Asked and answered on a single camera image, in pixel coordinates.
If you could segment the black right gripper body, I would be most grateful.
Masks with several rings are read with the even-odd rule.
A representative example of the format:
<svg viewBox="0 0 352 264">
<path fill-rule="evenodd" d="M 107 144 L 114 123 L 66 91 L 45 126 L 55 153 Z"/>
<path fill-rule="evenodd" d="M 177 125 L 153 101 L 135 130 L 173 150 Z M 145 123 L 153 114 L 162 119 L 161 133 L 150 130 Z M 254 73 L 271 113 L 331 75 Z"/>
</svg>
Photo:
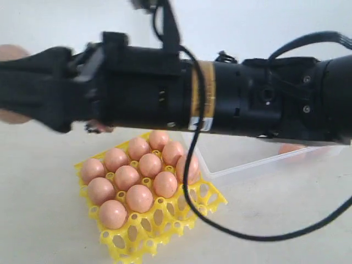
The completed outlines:
<svg viewBox="0 0 352 264">
<path fill-rule="evenodd" d="M 69 121 L 188 130 L 192 63 L 180 59 L 177 32 L 160 38 L 160 48 L 135 47 L 126 34 L 104 32 L 101 42 L 73 55 L 68 65 Z"/>
</svg>

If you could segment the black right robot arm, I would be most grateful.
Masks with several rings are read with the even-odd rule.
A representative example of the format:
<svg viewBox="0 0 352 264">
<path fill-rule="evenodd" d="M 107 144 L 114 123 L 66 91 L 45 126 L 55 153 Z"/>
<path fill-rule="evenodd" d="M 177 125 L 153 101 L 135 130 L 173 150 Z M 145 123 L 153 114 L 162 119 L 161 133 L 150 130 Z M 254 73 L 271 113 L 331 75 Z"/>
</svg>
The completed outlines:
<svg viewBox="0 0 352 264">
<path fill-rule="evenodd" d="M 300 37 L 267 59 L 181 59 L 177 33 L 161 48 L 133 47 L 123 33 L 72 55 L 54 47 L 1 63 L 1 108 L 59 133 L 74 122 L 263 137 L 309 145 L 351 140 L 351 56 L 283 58 L 295 48 L 351 39 L 334 31 Z"/>
</svg>

